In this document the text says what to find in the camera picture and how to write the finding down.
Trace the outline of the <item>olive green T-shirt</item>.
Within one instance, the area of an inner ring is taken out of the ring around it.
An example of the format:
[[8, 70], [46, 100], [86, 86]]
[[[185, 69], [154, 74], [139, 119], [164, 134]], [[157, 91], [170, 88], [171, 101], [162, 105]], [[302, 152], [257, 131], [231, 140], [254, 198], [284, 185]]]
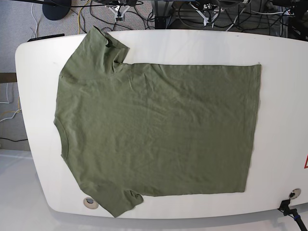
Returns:
[[145, 196], [245, 191], [262, 67], [127, 64], [93, 27], [59, 74], [54, 124], [80, 189], [112, 216]]

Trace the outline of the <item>black flat bar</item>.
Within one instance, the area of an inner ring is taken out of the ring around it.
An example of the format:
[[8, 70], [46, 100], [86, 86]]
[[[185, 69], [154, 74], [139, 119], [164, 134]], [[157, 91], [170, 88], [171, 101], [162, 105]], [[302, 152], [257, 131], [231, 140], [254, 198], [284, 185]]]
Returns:
[[62, 34], [55, 34], [55, 35], [49, 35], [49, 36], [42, 36], [42, 37], [38, 37], [38, 38], [31, 38], [27, 42], [43, 40], [43, 39], [58, 38], [58, 37], [63, 37], [63, 36], [65, 36], [64, 33], [62, 33]]

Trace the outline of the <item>black round stand base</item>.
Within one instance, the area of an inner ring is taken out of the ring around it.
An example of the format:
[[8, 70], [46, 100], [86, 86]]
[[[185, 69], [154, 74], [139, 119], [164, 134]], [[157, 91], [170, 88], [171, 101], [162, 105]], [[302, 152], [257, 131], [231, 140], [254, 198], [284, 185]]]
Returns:
[[69, 13], [72, 4], [71, 0], [44, 0], [43, 2], [43, 15], [51, 21], [63, 19]]

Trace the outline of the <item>red warning triangle sticker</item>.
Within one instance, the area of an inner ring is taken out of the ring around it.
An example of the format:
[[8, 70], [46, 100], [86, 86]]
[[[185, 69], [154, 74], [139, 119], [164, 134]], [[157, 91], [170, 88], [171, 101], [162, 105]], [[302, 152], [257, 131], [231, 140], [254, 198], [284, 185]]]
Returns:
[[304, 165], [304, 169], [308, 168], [308, 156], [306, 157], [306, 161], [305, 161], [305, 165]]

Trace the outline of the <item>black metal frame post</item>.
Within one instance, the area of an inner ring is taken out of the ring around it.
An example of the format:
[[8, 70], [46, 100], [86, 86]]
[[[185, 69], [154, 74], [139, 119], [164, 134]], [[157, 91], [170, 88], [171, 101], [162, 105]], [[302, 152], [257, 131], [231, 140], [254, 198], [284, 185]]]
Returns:
[[166, 29], [167, 19], [171, 16], [173, 0], [152, 0], [155, 29]]

